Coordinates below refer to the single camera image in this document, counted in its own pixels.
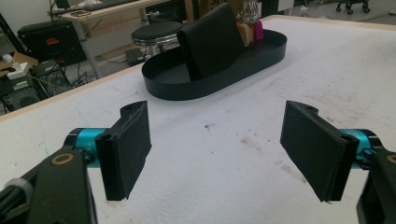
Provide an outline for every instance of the black oval tray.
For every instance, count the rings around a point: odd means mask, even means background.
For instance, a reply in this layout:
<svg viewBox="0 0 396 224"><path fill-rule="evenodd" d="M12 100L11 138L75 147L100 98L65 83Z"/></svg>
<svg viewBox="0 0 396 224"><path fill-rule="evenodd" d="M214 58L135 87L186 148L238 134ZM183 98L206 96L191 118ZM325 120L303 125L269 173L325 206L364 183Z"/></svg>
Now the black oval tray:
<svg viewBox="0 0 396 224"><path fill-rule="evenodd" d="M264 40L246 48L230 68L194 81L190 79L180 47L157 54L142 67L148 92L164 100L197 99L282 61L288 39L275 31L263 31Z"/></svg>

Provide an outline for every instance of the stool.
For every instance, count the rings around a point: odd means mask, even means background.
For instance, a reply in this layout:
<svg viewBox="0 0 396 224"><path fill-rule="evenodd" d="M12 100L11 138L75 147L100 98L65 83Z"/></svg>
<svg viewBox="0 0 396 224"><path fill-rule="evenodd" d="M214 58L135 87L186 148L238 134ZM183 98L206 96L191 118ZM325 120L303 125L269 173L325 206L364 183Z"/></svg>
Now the stool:
<svg viewBox="0 0 396 224"><path fill-rule="evenodd" d="M163 52L162 44L177 40L177 31L182 28L182 24L176 21L161 21L142 26L131 34L131 38L136 45L149 46L149 54L156 54L153 46L159 46Z"/></svg>

